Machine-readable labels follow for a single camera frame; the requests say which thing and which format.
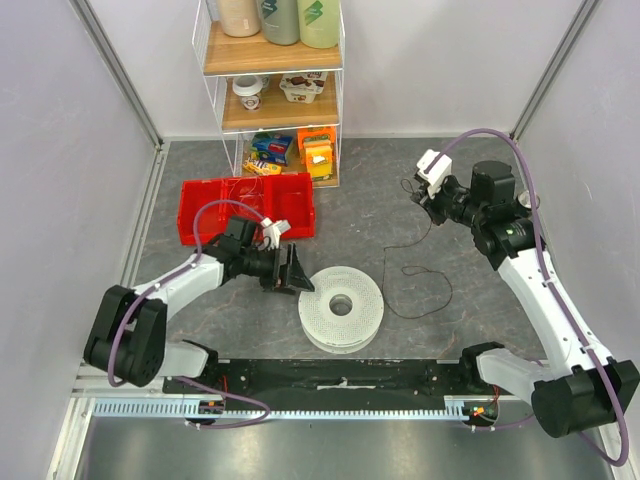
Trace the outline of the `white perforated spool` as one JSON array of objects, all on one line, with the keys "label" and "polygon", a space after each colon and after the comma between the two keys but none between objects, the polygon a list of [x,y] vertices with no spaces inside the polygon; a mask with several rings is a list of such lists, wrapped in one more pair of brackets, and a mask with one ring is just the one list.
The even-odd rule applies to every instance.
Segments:
[{"label": "white perforated spool", "polygon": [[352,354],[376,336],[384,315],[378,285],[366,273],[348,266],[325,268],[311,277],[312,292],[298,300],[301,326],[319,349]]}]

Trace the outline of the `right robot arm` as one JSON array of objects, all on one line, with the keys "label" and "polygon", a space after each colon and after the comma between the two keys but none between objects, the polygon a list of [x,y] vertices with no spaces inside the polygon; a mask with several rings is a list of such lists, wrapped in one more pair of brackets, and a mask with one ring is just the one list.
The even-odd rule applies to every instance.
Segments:
[{"label": "right robot arm", "polygon": [[510,165],[481,161],[462,186],[446,155],[428,151],[417,163],[413,201],[436,225],[469,228],[476,249],[510,287],[543,346],[547,365],[514,355],[497,342],[464,349],[458,381],[477,394],[498,386],[528,403],[553,438],[616,419],[612,402],[627,408],[639,385],[632,361],[616,361],[591,332],[555,275],[547,251],[538,251],[530,207],[516,193]]}]

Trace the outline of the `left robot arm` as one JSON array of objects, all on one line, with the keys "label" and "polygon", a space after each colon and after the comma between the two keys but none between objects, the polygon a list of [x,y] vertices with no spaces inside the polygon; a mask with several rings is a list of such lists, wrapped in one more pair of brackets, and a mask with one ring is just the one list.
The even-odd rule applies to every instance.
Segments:
[{"label": "left robot arm", "polygon": [[211,392],[220,378],[218,367],[208,362],[213,351],[192,341],[168,341],[168,322],[238,276],[258,279],[265,291],[314,291],[295,244],[280,246],[289,228],[285,220],[256,222],[234,216],[223,233],[163,277],[135,288],[110,287],[84,348],[85,363],[105,372],[113,386],[144,387],[157,377],[184,377],[196,392]]}]

